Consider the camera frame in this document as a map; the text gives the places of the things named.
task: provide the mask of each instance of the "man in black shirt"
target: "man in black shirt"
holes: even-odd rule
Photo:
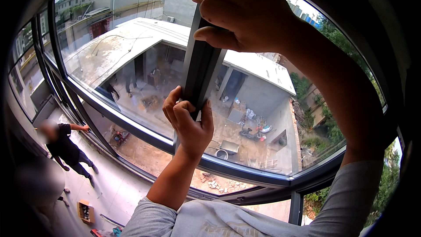
[[[66,167],[63,163],[61,163],[61,158],[74,171],[86,178],[89,178],[92,187],[95,187],[92,176],[81,166],[80,162],[84,162],[88,166],[92,167],[96,174],[98,174],[97,167],[67,136],[71,134],[71,130],[83,130],[88,132],[89,126],[80,126],[77,124],[56,124],[54,121],[46,119],[42,121],[38,130],[40,134],[45,137],[47,148],[50,150],[51,155],[57,163],[65,171],[70,170],[69,167]]]

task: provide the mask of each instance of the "black t-shirt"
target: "black t-shirt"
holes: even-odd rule
[[[59,139],[47,145],[53,156],[59,156],[67,165],[79,163],[79,148],[67,136],[71,133],[70,124],[59,124]]]

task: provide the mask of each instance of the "dark pants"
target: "dark pants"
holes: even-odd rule
[[[74,166],[70,166],[74,171],[76,171],[78,174],[81,174],[85,176],[86,178],[90,177],[91,175],[82,167],[80,162],[86,163],[89,167],[93,166],[92,161],[89,160],[89,158],[85,155],[85,153],[82,150],[79,150],[79,163],[77,163]]]
[[[133,83],[133,88],[137,87],[136,84],[136,75],[135,73],[130,73],[129,75],[125,75],[126,77],[126,92],[130,92],[130,83]]]

